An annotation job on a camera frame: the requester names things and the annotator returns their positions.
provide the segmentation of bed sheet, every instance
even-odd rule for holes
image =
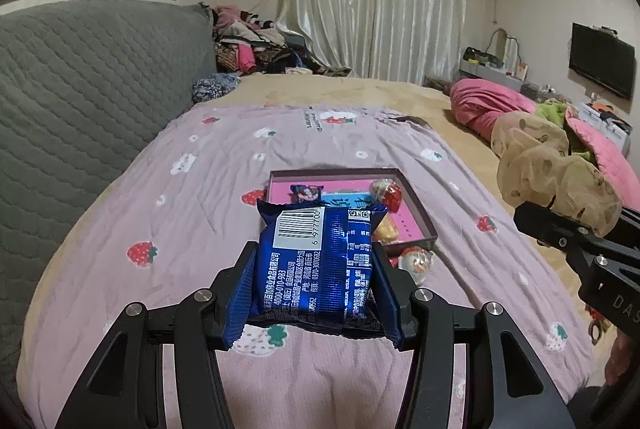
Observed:
[[[444,99],[400,84],[254,76],[227,98],[195,106],[172,122],[85,213],[38,286],[18,366],[20,397],[36,426],[54,427],[86,361],[124,305],[175,303],[208,285],[232,265],[247,239],[256,239],[260,221],[250,204],[270,170],[327,164],[399,167],[428,204],[440,235],[425,285],[461,305],[503,303],[563,397],[573,394],[589,376],[593,358],[569,295],[516,232],[510,213],[435,131],[370,107],[393,101],[402,114],[422,116],[434,128],[439,120],[441,126],[449,122],[446,114],[426,113],[428,106],[446,111]],[[324,96],[310,96],[314,88]],[[367,107],[311,103],[331,98]],[[236,99],[261,101],[226,107]],[[278,99],[310,104],[272,106]],[[447,140],[454,149],[468,135],[457,128],[451,133]],[[462,415],[461,358],[456,357],[452,427]],[[392,427],[398,413],[411,356],[380,339],[248,327],[234,350],[219,359],[238,428],[383,428]],[[290,384],[287,395],[279,383]],[[168,380],[167,386],[169,427],[178,427],[175,384]]]

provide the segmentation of blue snack package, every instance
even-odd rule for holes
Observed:
[[[386,213],[258,200],[266,223],[255,260],[248,322],[354,337],[384,336],[374,315],[370,233]]]
[[[293,203],[319,202],[323,188],[323,185],[292,185],[291,193],[293,194]]]

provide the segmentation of candy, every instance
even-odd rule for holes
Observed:
[[[292,185],[293,203],[319,202],[323,185]]]
[[[255,260],[251,324],[380,332],[367,300],[370,226],[385,214],[384,206],[353,210],[258,201],[258,211],[266,227]]]
[[[396,224],[389,215],[382,218],[374,234],[380,243],[393,243],[400,235]]]
[[[402,191],[400,186],[388,178],[373,180],[369,187],[374,199],[386,205],[391,213],[397,213],[402,203]]]
[[[420,284],[433,265],[433,254],[422,247],[408,247],[398,257],[398,268],[406,270]]]

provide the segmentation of red strawberry print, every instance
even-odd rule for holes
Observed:
[[[140,241],[127,250],[127,257],[141,268],[151,265],[156,255],[158,255],[158,247],[155,247],[151,241]]]
[[[476,227],[481,232],[498,232],[498,227],[491,219],[491,216],[480,216],[476,222]]]
[[[242,195],[242,202],[247,205],[255,206],[259,200],[267,199],[267,190],[266,189],[255,189],[254,191],[249,191],[248,193],[244,193]]]

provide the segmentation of barcode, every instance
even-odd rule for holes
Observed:
[[[274,249],[321,250],[324,207],[284,211],[276,219]]]

